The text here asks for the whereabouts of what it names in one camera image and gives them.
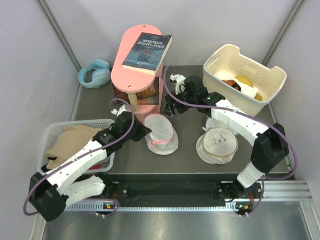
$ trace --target gray wall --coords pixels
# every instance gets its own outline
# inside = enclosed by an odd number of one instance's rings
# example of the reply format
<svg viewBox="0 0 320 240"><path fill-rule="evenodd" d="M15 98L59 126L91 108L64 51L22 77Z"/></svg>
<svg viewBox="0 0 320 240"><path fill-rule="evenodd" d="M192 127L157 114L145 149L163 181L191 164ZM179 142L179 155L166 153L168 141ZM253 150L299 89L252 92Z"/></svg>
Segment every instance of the gray wall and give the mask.
<svg viewBox="0 0 320 240"><path fill-rule="evenodd" d="M173 35L165 65L203 65L225 44L261 62L296 0L46 0L82 66L114 63L124 32Z"/></svg>
<svg viewBox="0 0 320 240"><path fill-rule="evenodd" d="M269 67L281 66L287 81L273 102L300 159L298 176L307 180L320 211L320 1L307 0Z"/></svg>
<svg viewBox="0 0 320 240"><path fill-rule="evenodd" d="M69 120L77 71L35 0L0 9L0 238L27 240L36 219L23 214L30 178L47 126Z"/></svg>

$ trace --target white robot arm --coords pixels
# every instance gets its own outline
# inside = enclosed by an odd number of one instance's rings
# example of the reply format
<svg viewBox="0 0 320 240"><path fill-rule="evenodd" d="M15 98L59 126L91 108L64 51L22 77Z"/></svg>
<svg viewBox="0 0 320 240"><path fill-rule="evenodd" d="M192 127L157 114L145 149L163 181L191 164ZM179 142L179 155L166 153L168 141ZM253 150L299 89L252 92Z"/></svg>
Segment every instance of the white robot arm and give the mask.
<svg viewBox="0 0 320 240"><path fill-rule="evenodd" d="M175 98L192 106L199 106L197 108L199 112L225 123L253 146L251 162L233 182L236 197L245 194L247 189L268 174L289 154L288 144L277 133L258 121L236 114L241 111L219 93L208 93L200 77L185 78L182 75L171 75L170 81L179 86L172 92ZM221 107L231 111L201 108L200 105ZM175 116L175 111L183 114L190 108L166 95L164 114L167 116ZM285 130L280 124L276 123L273 127L285 135Z"/></svg>
<svg viewBox="0 0 320 240"><path fill-rule="evenodd" d="M29 189L32 191L36 185L38 187L31 195L29 202L47 222L58 218L74 203L92 196L99 196L103 192L112 192L113 183L106 174L98 173L89 179L75 181L92 166L120 150L125 142L129 140L138 142L151 132L135 117L129 134L121 141L103 149L103 146L114 143L128 132L133 121L132 113L125 110L125 107L119 111L114 110L112 113L117 115L116 122L108 129L98 132L81 151L59 167L61 170L49 171L45 176L38 172L31 178Z"/></svg>

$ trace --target book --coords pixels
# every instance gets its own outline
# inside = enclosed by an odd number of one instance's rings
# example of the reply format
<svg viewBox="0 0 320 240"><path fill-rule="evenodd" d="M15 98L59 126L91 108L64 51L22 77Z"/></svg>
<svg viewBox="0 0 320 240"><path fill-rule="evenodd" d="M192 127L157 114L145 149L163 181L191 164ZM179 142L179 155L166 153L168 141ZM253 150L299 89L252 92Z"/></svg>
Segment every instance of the book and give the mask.
<svg viewBox="0 0 320 240"><path fill-rule="evenodd" d="M141 33L122 67L155 75L159 70L170 46L172 36Z"/></svg>
<svg viewBox="0 0 320 240"><path fill-rule="evenodd" d="M159 84L160 84L160 79L159 77L156 77L153 84L150 87L148 87L146 90L142 92L137 92L136 98L138 100L138 104L139 105L159 105L159 89L160 89ZM120 91L115 87L115 85L113 85L113 91L116 98L125 100L129 104L131 104L127 93ZM124 103L116 102L116 104L117 106L121 106Z"/></svg>

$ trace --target metal floor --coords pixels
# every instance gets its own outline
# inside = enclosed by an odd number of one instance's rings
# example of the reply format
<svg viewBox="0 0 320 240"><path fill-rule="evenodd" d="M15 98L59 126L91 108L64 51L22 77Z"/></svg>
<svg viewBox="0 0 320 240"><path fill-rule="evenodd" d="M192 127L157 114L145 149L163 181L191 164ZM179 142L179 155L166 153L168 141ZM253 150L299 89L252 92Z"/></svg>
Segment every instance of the metal floor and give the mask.
<svg viewBox="0 0 320 240"><path fill-rule="evenodd" d="M43 240L311 240L298 202L263 202L250 218L233 212L65 212Z"/></svg>

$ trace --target beige cloth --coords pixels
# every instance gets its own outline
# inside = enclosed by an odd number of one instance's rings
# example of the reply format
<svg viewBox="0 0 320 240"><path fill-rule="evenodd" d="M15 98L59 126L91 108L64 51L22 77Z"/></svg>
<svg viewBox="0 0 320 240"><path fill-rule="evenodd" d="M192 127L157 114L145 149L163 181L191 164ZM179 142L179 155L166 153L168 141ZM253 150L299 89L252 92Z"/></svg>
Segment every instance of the beige cloth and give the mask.
<svg viewBox="0 0 320 240"><path fill-rule="evenodd" d="M53 148L45 153L48 158L56 158L56 160L50 160L46 168L52 170L65 163L102 130L101 128L92 128L83 125L65 127L64 132L58 138Z"/></svg>

